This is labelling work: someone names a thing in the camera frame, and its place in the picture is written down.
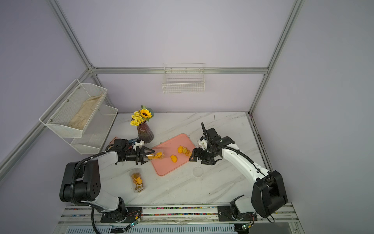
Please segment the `clear jar with orange cookies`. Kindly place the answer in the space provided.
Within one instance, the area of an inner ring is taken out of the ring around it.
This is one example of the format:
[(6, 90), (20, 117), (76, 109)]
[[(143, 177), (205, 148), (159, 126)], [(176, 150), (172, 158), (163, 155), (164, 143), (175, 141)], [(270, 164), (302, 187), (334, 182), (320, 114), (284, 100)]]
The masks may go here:
[(163, 150), (157, 149), (153, 155), (147, 155), (147, 157), (152, 160), (162, 160), (165, 154)]

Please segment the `clear jar with brown cookies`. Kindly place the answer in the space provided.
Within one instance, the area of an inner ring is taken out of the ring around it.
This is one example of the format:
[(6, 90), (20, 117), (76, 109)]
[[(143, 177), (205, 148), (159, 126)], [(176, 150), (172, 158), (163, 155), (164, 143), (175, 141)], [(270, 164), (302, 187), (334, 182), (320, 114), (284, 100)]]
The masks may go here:
[(141, 193), (144, 189), (144, 182), (139, 172), (131, 173), (131, 180), (134, 185), (134, 190), (138, 193)]

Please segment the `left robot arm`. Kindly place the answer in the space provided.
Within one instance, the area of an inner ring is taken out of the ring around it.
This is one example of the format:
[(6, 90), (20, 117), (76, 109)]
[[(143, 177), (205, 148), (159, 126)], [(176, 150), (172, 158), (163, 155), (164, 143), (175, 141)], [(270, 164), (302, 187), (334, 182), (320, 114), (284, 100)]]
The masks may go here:
[(131, 223), (140, 219), (142, 208), (127, 208), (124, 199), (105, 191), (101, 185), (101, 171), (120, 162), (143, 165), (151, 160), (155, 150), (144, 142), (116, 138), (106, 149), (81, 161), (66, 165), (59, 198), (76, 206), (90, 207), (102, 215), (103, 223)]

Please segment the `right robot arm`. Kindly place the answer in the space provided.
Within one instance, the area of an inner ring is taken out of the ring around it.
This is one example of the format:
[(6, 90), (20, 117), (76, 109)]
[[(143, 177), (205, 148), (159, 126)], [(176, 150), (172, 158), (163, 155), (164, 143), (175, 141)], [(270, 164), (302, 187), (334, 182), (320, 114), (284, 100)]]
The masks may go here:
[(203, 136), (189, 161), (213, 166), (220, 160), (226, 160), (252, 185), (251, 196), (241, 195), (230, 202), (228, 218), (243, 220), (256, 214), (271, 223), (275, 222), (272, 214), (288, 203), (282, 175), (260, 166), (243, 153), (230, 137), (221, 137), (214, 128), (207, 130), (203, 123), (201, 127)]

